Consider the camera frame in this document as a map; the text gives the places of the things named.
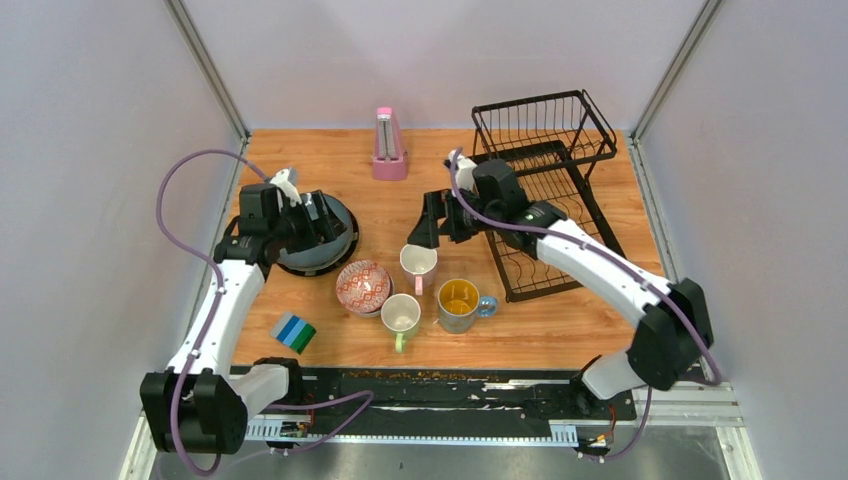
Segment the blue mug yellow inside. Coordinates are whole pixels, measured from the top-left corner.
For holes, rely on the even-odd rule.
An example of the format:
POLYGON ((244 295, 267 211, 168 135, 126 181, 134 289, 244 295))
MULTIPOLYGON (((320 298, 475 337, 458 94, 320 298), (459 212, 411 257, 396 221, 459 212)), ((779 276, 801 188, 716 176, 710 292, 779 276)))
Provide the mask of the blue mug yellow inside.
POLYGON ((482 295, 475 284, 465 279, 446 281, 438 290, 438 322, 451 334, 470 330, 479 318, 497 313, 498 300, 482 295))

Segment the pink mug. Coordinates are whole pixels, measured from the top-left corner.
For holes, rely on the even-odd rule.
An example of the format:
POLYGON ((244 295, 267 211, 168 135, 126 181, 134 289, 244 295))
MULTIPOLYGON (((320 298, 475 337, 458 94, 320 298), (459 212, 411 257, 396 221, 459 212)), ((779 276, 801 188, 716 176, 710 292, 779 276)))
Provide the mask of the pink mug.
POLYGON ((399 261, 414 294, 421 296, 435 281, 438 252, 435 249, 407 244, 400 251, 399 261))

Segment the pink metronome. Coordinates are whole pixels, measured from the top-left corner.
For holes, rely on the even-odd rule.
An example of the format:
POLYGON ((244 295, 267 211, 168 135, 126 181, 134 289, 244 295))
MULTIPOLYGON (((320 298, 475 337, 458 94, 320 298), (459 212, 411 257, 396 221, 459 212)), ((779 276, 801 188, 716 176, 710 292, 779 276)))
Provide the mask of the pink metronome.
POLYGON ((408 152, 398 119, 390 107, 376 110, 375 148, 372 177, 380 181, 402 181, 408 176, 408 152))

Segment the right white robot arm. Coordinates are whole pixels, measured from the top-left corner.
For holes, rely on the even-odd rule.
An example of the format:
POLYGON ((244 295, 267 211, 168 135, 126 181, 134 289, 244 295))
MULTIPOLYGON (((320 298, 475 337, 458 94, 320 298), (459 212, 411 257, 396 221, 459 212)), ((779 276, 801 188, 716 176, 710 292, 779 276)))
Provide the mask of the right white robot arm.
POLYGON ((596 241, 547 201, 532 202, 502 160, 477 164, 459 152, 445 160, 448 189, 428 192, 408 243, 435 249, 442 236, 462 243, 493 231, 508 247, 577 280, 635 329, 630 346, 591 361, 571 390, 571 403, 596 417, 617 394, 647 386, 668 391, 714 342, 703 288, 642 270, 596 241))

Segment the black wire dish rack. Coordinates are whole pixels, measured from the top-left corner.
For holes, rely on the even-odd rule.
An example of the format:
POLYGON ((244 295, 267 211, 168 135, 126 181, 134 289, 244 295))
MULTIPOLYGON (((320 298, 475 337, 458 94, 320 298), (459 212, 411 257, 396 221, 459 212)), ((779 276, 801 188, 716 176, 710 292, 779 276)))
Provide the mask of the black wire dish rack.
POLYGON ((547 201, 617 254, 620 243, 590 183, 618 153, 617 135, 586 90, 475 106, 472 158, 504 160, 531 201, 547 201))

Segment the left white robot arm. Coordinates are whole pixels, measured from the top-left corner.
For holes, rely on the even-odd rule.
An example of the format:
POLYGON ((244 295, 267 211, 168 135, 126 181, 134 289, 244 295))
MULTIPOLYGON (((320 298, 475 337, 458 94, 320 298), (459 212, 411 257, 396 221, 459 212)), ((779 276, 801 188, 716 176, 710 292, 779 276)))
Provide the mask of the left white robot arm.
POLYGON ((234 454, 256 415, 272 405, 283 413, 304 405, 295 359, 263 357, 231 378, 238 337, 273 267, 299 276, 331 272, 355 247, 357 228, 349 209, 320 190, 273 182, 241 189, 238 214, 212 254, 200 256, 212 278, 190 331, 168 366, 140 385, 158 451, 234 454))

